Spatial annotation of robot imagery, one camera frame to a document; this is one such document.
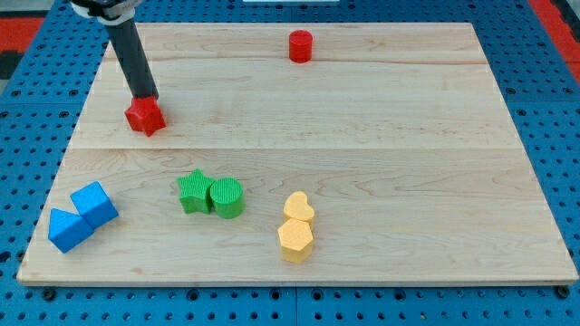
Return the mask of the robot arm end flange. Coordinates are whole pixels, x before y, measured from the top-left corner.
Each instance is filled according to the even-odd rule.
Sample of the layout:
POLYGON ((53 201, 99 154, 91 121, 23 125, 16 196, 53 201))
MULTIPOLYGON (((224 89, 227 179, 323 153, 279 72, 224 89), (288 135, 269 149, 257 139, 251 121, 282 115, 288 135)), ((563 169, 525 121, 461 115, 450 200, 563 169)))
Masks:
POLYGON ((73 11, 87 19, 96 18, 107 26, 119 25, 132 19, 136 7, 143 0, 71 0, 73 11))

